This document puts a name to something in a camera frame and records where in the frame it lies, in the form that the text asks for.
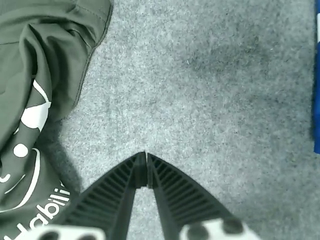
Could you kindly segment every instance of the fabric seam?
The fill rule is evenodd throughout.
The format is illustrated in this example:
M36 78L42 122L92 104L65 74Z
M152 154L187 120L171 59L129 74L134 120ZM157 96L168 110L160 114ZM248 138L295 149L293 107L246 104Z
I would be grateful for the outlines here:
M84 84L84 80L85 80L85 77L86 77L86 73L87 73L88 66L89 66L89 63L91 61L92 55L94 54L96 48L102 43L102 41L104 40L104 38L105 38L105 36L107 34L107 30L109 28L109 23L110 23L110 20L111 20L112 10L113 10L113 6L110 4L107 20L104 21L105 22L105 26L104 26L103 33L102 33L99 41L97 42L97 44L94 47L91 48L90 53L88 54L87 60L85 62L84 69L83 69L82 75L81 75L81 80L80 80L80 83L78 85L78 91L77 91L77 94L76 94L76 97L75 97L75 101L74 101L74 103L72 105L72 109L74 109L76 107L76 105L78 104L78 102L79 102L79 98L80 98L80 94L81 94L81 90L82 90L82 85Z

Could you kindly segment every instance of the screw hole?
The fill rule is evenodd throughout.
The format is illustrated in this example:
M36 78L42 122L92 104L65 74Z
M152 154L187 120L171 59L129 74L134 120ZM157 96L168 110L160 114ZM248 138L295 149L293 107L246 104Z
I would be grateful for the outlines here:
M79 240L96 240L96 237L93 235L85 235L81 237Z
M55 231L50 231L42 235L39 240L58 240L59 234Z

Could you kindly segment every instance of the dark green fabric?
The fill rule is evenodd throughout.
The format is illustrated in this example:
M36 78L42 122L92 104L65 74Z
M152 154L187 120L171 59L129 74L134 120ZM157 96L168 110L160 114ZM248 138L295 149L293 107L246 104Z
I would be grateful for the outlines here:
M110 15L108 0L0 1L0 240L23 239L73 198L37 139L77 104Z

